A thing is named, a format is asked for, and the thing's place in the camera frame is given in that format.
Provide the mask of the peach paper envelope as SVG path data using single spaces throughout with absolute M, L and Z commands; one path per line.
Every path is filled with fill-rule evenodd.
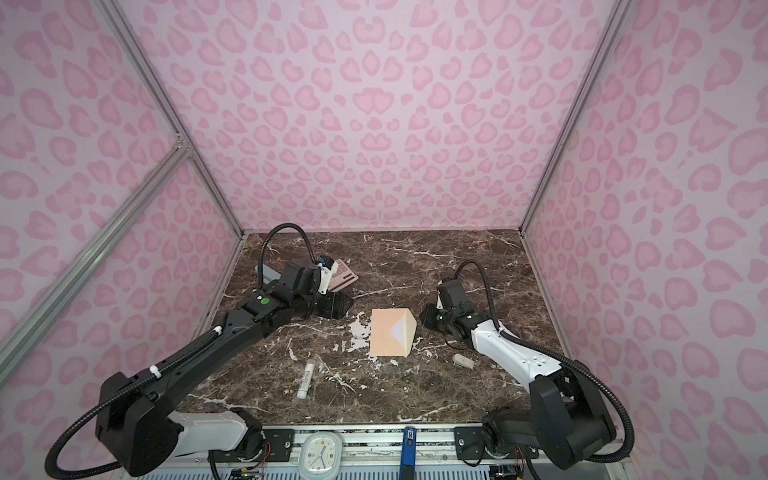
M 373 309 L 369 354 L 373 357 L 407 357 L 417 322 L 407 308 Z

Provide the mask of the white glue stick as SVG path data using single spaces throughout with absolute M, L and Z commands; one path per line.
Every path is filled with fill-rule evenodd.
M 307 398 L 315 367 L 316 361 L 314 359 L 310 359 L 305 365 L 301 382 L 296 394 L 296 397 L 300 400 Z

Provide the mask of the green bordered floral letter card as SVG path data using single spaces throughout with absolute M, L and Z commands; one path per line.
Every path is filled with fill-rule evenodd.
M 416 322 L 402 317 L 390 328 L 391 337 L 403 348 L 410 348 L 414 339 Z

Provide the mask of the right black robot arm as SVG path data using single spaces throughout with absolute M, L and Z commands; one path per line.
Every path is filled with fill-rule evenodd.
M 468 266 L 480 273 L 489 301 L 486 309 L 470 299 L 462 283 L 461 274 Z M 423 326 L 495 362 L 530 398 L 526 410 L 506 406 L 488 412 L 478 439 L 458 442 L 461 461 L 476 467 L 485 457 L 514 457 L 523 461 L 526 471 L 534 472 L 535 452 L 561 470 L 582 461 L 612 464 L 630 456 L 636 432 L 618 395 L 584 363 L 504 327 L 480 262 L 460 263 L 437 291 L 437 301 L 420 314 Z

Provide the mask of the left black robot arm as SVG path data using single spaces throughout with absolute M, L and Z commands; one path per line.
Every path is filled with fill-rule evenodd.
M 288 262 L 280 276 L 265 282 L 257 265 L 258 287 L 239 301 L 221 322 L 166 359 L 128 377 L 118 372 L 101 385 L 99 402 L 54 441 L 45 458 L 53 479 L 84 479 L 117 469 L 133 477 L 150 473 L 166 460 L 221 452 L 236 460 L 263 459 L 262 423 L 244 407 L 220 414 L 180 414 L 190 392 L 242 351 L 294 321 L 318 317 L 342 319 L 353 305 L 330 283 L 338 263 L 311 253 Z M 82 470 L 65 469 L 59 457 L 89 422 L 114 462 Z

